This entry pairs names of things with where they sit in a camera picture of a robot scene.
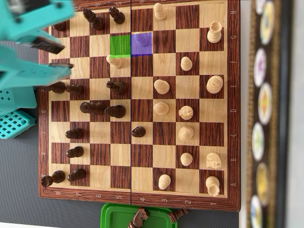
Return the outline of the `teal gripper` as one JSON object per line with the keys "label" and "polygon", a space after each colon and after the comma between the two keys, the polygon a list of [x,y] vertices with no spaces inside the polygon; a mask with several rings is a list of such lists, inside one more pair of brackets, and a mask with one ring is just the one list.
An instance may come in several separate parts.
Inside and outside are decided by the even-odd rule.
{"label": "teal gripper", "polygon": [[[74,15],[71,0],[2,0],[0,2],[0,39],[27,44],[32,48],[58,54],[65,46],[41,30]],[[0,47],[0,87],[48,86],[71,75],[74,65],[41,65],[16,58],[15,51]]]}

